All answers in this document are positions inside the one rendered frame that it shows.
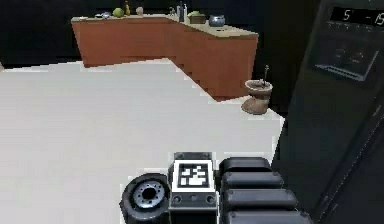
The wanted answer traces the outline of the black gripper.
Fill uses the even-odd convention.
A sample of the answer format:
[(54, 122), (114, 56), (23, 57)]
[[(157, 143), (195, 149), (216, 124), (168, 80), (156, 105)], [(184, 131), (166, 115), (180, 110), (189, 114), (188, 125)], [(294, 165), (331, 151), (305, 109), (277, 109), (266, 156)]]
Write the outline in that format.
[(125, 224), (169, 224), (167, 177), (146, 173), (125, 187), (119, 203)]

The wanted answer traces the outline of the brown plant pot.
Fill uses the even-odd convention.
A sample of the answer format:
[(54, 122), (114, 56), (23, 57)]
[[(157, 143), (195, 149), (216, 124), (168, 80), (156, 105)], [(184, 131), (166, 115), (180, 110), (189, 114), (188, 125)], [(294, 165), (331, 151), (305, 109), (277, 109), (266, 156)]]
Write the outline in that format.
[(264, 68), (264, 77), (258, 80), (247, 80), (245, 87), (249, 98), (241, 105), (241, 109), (252, 115), (262, 115), (268, 110), (273, 85), (266, 81), (270, 66)]

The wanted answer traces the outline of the brown kitchen counter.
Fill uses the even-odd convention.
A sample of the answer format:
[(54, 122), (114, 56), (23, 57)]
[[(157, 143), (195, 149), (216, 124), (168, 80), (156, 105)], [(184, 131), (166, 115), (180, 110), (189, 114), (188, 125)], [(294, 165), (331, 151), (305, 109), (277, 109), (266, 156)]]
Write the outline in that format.
[(244, 83), (252, 77), (258, 43), (255, 32), (181, 23), (164, 14), (74, 17), (71, 25), (85, 67), (166, 58), (216, 101), (247, 94)]

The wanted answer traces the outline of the blue grey kettle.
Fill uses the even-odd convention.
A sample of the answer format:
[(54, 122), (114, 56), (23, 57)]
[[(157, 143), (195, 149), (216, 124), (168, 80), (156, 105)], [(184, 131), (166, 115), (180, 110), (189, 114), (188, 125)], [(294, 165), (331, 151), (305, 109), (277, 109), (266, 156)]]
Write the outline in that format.
[(225, 25), (225, 16), (224, 15), (210, 15), (208, 24), (211, 27), (223, 27)]

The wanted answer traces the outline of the black fridge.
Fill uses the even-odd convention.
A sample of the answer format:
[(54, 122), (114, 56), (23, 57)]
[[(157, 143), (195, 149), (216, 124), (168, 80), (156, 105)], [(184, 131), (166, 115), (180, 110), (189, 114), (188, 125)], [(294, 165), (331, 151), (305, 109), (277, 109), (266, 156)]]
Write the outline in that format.
[(313, 224), (384, 224), (384, 0), (322, 0), (273, 167)]

